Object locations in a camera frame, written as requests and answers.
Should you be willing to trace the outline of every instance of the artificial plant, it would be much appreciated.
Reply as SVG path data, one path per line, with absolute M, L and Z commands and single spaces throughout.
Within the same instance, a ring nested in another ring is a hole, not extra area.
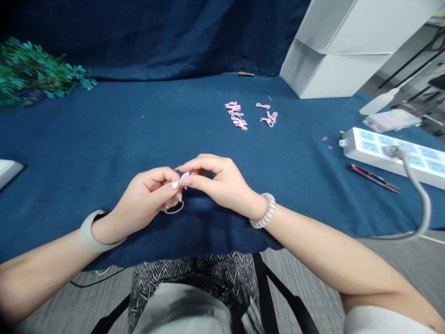
M 97 85 L 82 66 L 71 66 L 63 57 L 12 37 L 0 43 L 0 108 L 64 97 L 79 83 L 88 90 Z

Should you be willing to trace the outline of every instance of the thread snips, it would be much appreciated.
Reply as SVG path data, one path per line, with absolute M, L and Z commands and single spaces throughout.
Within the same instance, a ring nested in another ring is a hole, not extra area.
M 357 165 L 354 165 L 354 164 L 350 164 L 348 166 L 348 169 L 350 171 L 353 171 L 353 172 L 355 172 L 355 173 L 357 173 L 357 174 L 367 178 L 368 180 L 373 181 L 374 183 L 377 183 L 379 186 L 382 186 L 383 188 L 386 188 L 386 189 L 388 189 L 388 190 L 390 190 L 390 191 L 392 191 L 394 193 L 401 194 L 399 187 L 397 187 L 397 186 L 393 185 L 392 183 L 386 181 L 384 178 L 382 178 L 382 177 L 380 177 L 378 175 L 375 175 L 375 174 L 367 171 L 366 169 L 363 169 L 363 168 L 361 168 L 361 167 L 359 167 Z

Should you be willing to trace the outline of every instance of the white sleeve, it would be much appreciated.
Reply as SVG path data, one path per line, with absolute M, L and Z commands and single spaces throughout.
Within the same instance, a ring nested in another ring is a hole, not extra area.
M 344 334 L 437 334 L 397 312 L 377 306 L 359 306 L 346 315 Z

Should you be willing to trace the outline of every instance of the hand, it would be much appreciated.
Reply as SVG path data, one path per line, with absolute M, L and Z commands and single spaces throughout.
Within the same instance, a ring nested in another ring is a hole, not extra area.
M 221 206 L 253 220 L 260 220 L 267 211 L 267 199 L 250 189 L 230 158 L 200 154 L 176 169 L 190 172 L 180 185 L 205 192 Z M 213 179 L 203 176 L 207 171 L 213 173 Z
M 94 238 L 103 244 L 114 244 L 146 227 L 160 210 L 182 200 L 180 176 L 169 167 L 139 173 L 128 185 L 112 212 L 94 222 Z

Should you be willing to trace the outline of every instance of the white bracelet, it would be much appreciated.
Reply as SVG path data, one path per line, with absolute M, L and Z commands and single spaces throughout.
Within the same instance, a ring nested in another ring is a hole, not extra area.
M 268 204 L 267 212 L 264 214 L 263 218 L 261 218 L 258 221 L 254 221 L 254 220 L 250 219 L 251 225 L 257 229 L 263 228 L 264 226 L 266 226 L 268 224 L 270 218 L 272 217 L 273 213 L 275 212 L 275 197 L 269 193 L 261 194 L 261 196 L 266 197 L 269 204 Z
M 94 253 L 103 253 L 108 250 L 111 250 L 114 247 L 117 247 L 120 244 L 122 244 L 127 239 L 125 238 L 122 241 L 119 241 L 115 244 L 103 244 L 94 239 L 93 232 L 91 231 L 91 226 L 93 225 L 94 218 L 96 218 L 98 214 L 102 213 L 105 213 L 105 211 L 103 210 L 94 211 L 83 221 L 83 224 L 79 230 L 80 243 L 82 243 L 89 251 L 92 251 Z

